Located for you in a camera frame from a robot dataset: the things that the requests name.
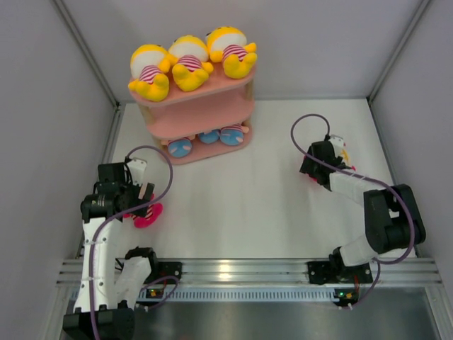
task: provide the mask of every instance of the pink shelf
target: pink shelf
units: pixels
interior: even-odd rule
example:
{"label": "pink shelf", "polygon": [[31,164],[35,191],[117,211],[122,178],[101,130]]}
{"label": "pink shelf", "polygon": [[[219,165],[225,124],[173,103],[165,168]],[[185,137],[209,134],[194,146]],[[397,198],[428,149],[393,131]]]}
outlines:
{"label": "pink shelf", "polygon": [[210,94],[216,94],[219,92],[242,87],[253,79],[255,70],[256,68],[254,67],[251,70],[250,74],[248,74],[248,76],[243,79],[231,79],[225,76],[221,64],[214,64],[214,71],[211,74],[210,78],[200,88],[191,92],[181,91],[172,80],[171,72],[169,72],[167,75],[170,78],[170,91],[167,98],[165,98],[163,101],[159,101],[158,103],[148,101],[133,91],[131,91],[130,94],[139,104],[142,104],[149,108],[158,108],[174,103],[180,103],[181,101],[187,101],[190,99],[208,96]]}
{"label": "pink shelf", "polygon": [[167,152],[173,165],[187,164],[193,161],[199,161],[200,159],[217,156],[218,154],[226,154],[227,152],[233,152],[242,149],[243,147],[247,146],[248,143],[250,143],[252,134],[252,128],[250,127],[250,131],[248,131],[248,133],[244,135],[243,142],[240,145],[236,145],[235,147],[230,147],[229,145],[225,145],[220,141],[212,144],[203,144],[198,138],[195,138],[192,141],[192,151],[187,156],[182,158],[172,157],[166,151],[166,149],[164,151]]}
{"label": "pink shelf", "polygon": [[246,89],[234,89],[152,109],[148,131],[160,140],[175,140],[201,132],[242,123],[250,118],[255,102]]}

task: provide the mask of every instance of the blue and white toy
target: blue and white toy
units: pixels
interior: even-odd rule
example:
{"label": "blue and white toy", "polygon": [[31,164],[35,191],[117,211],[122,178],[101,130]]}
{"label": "blue and white toy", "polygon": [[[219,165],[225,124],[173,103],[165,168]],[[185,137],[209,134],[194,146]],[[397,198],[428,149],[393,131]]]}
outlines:
{"label": "blue and white toy", "polygon": [[200,138],[200,141],[205,143],[205,144],[212,144],[219,140],[220,137],[220,130],[213,130],[210,132],[204,132],[198,134],[198,138]]}
{"label": "blue and white toy", "polygon": [[236,146],[243,142],[243,134],[249,131],[248,127],[233,124],[220,129],[220,141],[226,145]]}
{"label": "blue and white toy", "polygon": [[162,141],[163,145],[167,145],[168,153],[175,157],[181,158],[187,156],[192,151],[192,140],[195,136],[180,138],[179,140]]}

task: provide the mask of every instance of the plush toy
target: plush toy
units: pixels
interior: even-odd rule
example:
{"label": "plush toy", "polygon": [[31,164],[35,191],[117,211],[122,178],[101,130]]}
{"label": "plush toy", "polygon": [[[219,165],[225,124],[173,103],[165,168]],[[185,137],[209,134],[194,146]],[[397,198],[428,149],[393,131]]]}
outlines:
{"label": "plush toy", "polygon": [[168,49],[173,79],[183,91],[193,91],[203,85],[214,70],[203,41],[193,35],[176,39]]}
{"label": "plush toy", "polygon": [[150,101],[162,101],[168,95],[169,82],[165,73],[170,71],[167,51],[160,45],[143,45],[131,57],[133,81],[129,90]]}
{"label": "plush toy", "polygon": [[226,145],[235,146],[243,142],[243,134],[250,129],[241,124],[233,124],[220,129],[220,141]]}
{"label": "plush toy", "polygon": [[195,136],[180,138],[179,140],[162,140],[162,145],[166,145],[168,152],[175,158],[187,156],[192,150],[192,140]]}
{"label": "plush toy", "polygon": [[212,144],[219,140],[220,137],[220,130],[213,130],[209,132],[204,132],[198,134],[198,138],[200,139],[201,142],[205,144]]}
{"label": "plush toy", "polygon": [[136,228],[146,228],[149,225],[152,225],[154,221],[157,220],[159,215],[164,211],[164,206],[160,203],[151,204],[148,207],[147,215],[145,217],[136,216],[133,214],[125,214],[124,218],[132,217],[134,221],[134,226]]}
{"label": "plush toy", "polygon": [[246,36],[237,28],[222,26],[206,35],[212,62],[222,62],[225,74],[233,79],[244,78],[256,63],[256,44],[247,45]]}

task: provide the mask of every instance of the white table surface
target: white table surface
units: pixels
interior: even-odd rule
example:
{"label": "white table surface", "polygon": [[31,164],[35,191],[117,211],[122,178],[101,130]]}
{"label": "white table surface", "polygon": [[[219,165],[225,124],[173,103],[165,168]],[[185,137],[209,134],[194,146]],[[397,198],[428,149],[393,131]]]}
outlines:
{"label": "white table surface", "polygon": [[[166,258],[325,258],[364,233],[359,205],[299,173],[302,154],[289,129],[307,113],[329,119],[331,133],[344,137],[357,171],[391,183],[366,100],[256,101],[250,145],[175,166],[173,186],[162,200],[163,215],[141,230],[126,220],[117,256],[148,246]],[[323,139],[326,126],[307,118],[296,133],[300,145],[308,148]],[[127,104],[113,161],[152,143],[138,106]],[[161,192],[168,180],[166,164],[149,149],[133,156],[148,161],[145,181]]]}

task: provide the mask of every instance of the stuffed duck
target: stuffed duck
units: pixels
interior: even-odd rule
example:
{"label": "stuffed duck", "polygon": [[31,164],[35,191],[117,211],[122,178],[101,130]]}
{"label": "stuffed duck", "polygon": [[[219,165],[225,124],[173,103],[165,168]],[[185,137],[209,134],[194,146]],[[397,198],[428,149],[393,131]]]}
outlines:
{"label": "stuffed duck", "polygon": [[212,62],[221,62],[229,78],[242,79],[256,63],[256,44],[247,45],[246,36],[237,28],[221,26],[206,35]]}
{"label": "stuffed duck", "polygon": [[173,79],[183,91],[193,91],[208,80],[214,67],[210,62],[207,47],[193,35],[176,39],[168,49],[173,69]]}
{"label": "stuffed duck", "polygon": [[150,101],[162,101],[168,95],[170,71],[167,51],[160,45],[143,45],[131,57],[130,70],[133,81],[129,90]]}

